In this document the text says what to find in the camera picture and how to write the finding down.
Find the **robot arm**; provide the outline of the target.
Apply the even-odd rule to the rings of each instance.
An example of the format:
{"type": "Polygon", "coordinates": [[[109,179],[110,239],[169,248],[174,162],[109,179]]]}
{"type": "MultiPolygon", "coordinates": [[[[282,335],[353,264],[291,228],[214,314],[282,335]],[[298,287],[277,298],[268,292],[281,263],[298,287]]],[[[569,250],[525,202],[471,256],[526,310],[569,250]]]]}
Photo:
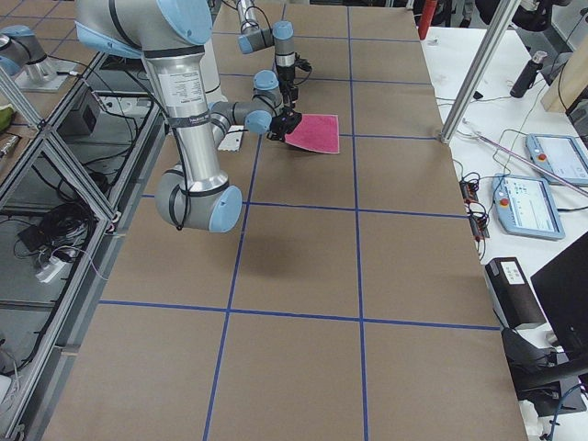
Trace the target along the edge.
{"type": "Polygon", "coordinates": [[[295,50],[292,24],[280,20],[271,25],[266,13],[253,1],[234,1],[234,7],[240,19],[240,51],[250,54],[274,49],[277,82],[284,104],[294,108],[299,98],[299,85],[308,79],[312,66],[295,50]]]}
{"type": "Polygon", "coordinates": [[[156,208],[177,229],[228,232],[239,220],[243,196],[221,169],[218,147],[231,127],[241,125],[272,141],[284,141],[300,124],[294,29],[281,20],[260,28],[251,1],[235,4],[244,54],[273,48],[274,70],[254,76],[245,102],[213,101],[201,64],[214,66],[206,48],[213,20],[206,1],[79,1],[76,32],[87,47],[141,60],[179,152],[157,187],[156,208]]]}

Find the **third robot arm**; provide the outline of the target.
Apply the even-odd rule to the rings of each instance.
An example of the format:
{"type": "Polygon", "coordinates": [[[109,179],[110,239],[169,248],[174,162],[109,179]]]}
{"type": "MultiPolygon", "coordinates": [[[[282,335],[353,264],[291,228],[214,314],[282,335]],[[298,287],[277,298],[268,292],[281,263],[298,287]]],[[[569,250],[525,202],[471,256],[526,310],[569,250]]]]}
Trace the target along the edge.
{"type": "Polygon", "coordinates": [[[56,92],[65,81],[36,34],[24,25],[1,29],[1,68],[24,91],[56,92]]]}

